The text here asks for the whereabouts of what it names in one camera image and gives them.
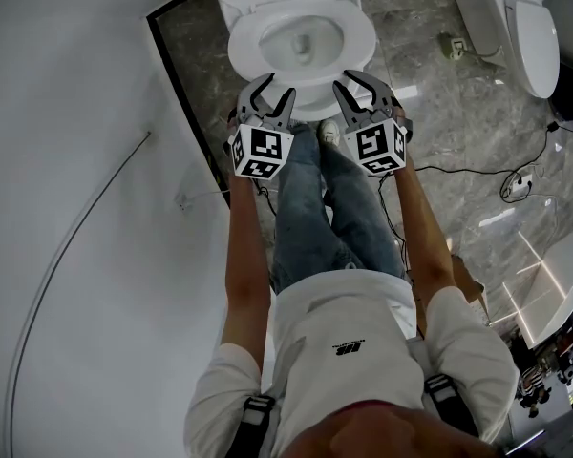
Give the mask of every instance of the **sneaker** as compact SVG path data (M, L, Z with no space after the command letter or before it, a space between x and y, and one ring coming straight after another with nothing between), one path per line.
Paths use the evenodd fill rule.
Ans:
M318 127L318 139L337 147L340 144L340 127L332 119L323 120Z

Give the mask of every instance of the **toilet bowl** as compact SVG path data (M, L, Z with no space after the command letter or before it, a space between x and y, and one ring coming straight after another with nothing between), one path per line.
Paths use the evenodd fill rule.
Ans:
M560 51L544 0L456 0L482 59L508 68L530 94L548 98L556 89Z
M275 107L288 88L297 98L291 117L316 121L339 114L333 94L340 80L355 97L367 91L343 76L363 70L376 35L360 0L219 0L230 31L228 53L245 80L275 73L262 97Z

